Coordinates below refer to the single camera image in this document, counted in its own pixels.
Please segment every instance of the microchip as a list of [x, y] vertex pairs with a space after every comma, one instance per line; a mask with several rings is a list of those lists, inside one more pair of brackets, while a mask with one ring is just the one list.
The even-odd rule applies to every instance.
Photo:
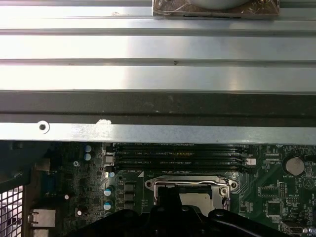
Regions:
[[247, 206], [241, 206], [240, 212], [242, 212], [242, 213], [247, 212]]
[[126, 203], [124, 203], [124, 209], [133, 210], [134, 209], [134, 203], [133, 202], [126, 202]]
[[263, 198], [277, 198], [278, 197], [278, 188], [270, 187], [261, 187], [260, 196]]
[[278, 217], [281, 215], [281, 203], [278, 201], [267, 202], [267, 216]]
[[134, 188], [135, 188], [135, 185], [134, 185], [134, 184], [126, 184], [126, 183], [125, 183], [124, 191], [125, 191], [125, 192], [133, 192], [133, 191], [134, 191]]
[[86, 184], [87, 184], [87, 179], [86, 178], [79, 179], [79, 185], [85, 186]]
[[98, 197], [94, 198], [93, 204], [100, 204], [100, 199]]
[[133, 201], [134, 200], [134, 194], [124, 194], [124, 200], [125, 201]]
[[313, 221], [316, 222], [316, 209], [312, 210], [312, 218], [313, 218]]
[[95, 162], [94, 162], [96, 165], [100, 165], [101, 164], [101, 159], [95, 159]]

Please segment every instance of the metal mesh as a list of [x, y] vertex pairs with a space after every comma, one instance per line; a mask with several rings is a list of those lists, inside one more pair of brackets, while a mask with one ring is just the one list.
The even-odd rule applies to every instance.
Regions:
[[0, 237], [21, 237], [23, 186], [0, 195]]

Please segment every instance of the capacitor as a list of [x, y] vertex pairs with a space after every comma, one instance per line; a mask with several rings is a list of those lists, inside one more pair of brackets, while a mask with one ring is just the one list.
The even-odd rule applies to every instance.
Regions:
[[112, 208], [113, 201], [112, 200], [106, 200], [106, 202], [103, 205], [104, 210], [108, 211]]
[[65, 200], [70, 200], [70, 199], [72, 199], [74, 196], [75, 196], [75, 193], [74, 193], [74, 192], [69, 192], [69, 193], [67, 193], [67, 194], [64, 195], [64, 199], [65, 199]]
[[91, 155], [89, 153], [86, 153], [86, 154], [84, 154], [83, 158], [86, 161], [91, 160]]
[[87, 153], [89, 153], [89, 152], [92, 151], [92, 147], [89, 146], [89, 145], [86, 145], [86, 146], [84, 147], [84, 151], [87, 152]]
[[299, 157], [293, 157], [286, 162], [285, 169], [289, 174], [297, 176], [304, 172], [305, 165], [302, 159]]
[[316, 235], [316, 227], [309, 227], [308, 233], [315, 236]]
[[79, 206], [77, 207], [77, 215], [81, 216], [83, 214], [87, 214], [88, 213], [88, 207], [86, 206]]
[[112, 213], [108, 211], [107, 213], [105, 213], [104, 217], [111, 216], [111, 215]]
[[113, 192], [113, 186], [110, 185], [104, 190], [104, 195], [108, 197], [112, 194], [112, 192]]

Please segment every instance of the plastic wrap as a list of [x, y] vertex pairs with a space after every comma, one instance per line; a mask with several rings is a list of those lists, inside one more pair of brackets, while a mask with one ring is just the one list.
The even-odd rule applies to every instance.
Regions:
[[279, 14], [279, 0], [250, 0], [230, 9], [220, 9], [222, 6], [214, 7], [217, 9], [199, 7], [205, 4], [210, 5], [207, 1], [212, 0], [153, 0], [153, 14], [258, 19]]

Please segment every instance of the electrolytic capacitor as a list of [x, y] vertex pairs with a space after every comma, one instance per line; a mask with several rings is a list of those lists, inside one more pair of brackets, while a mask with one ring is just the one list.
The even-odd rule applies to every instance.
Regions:
[[89, 153], [86, 153], [86, 154], [84, 154], [83, 158], [86, 161], [91, 160], [91, 155]]
[[74, 192], [69, 192], [69, 193], [67, 193], [67, 194], [64, 195], [64, 199], [65, 199], [65, 200], [70, 200], [70, 199], [72, 199], [74, 196], [75, 196], [75, 193], [74, 193]]
[[308, 233], [311, 235], [316, 236], [316, 227], [309, 227], [308, 228]]
[[112, 208], [113, 201], [112, 200], [106, 200], [106, 202], [103, 205], [104, 210], [108, 211]]
[[84, 147], [84, 151], [87, 152], [87, 153], [89, 153], [89, 152], [92, 151], [92, 147], [89, 146], [89, 145], [86, 145], [86, 146]]
[[104, 195], [108, 197], [112, 194], [112, 192], [113, 192], [113, 186], [110, 185], [104, 190]]
[[77, 208], [77, 215], [78, 216], [81, 216], [81, 215], [87, 214], [87, 213], [88, 213], [88, 207], [86, 207], [86, 206], [79, 206]]

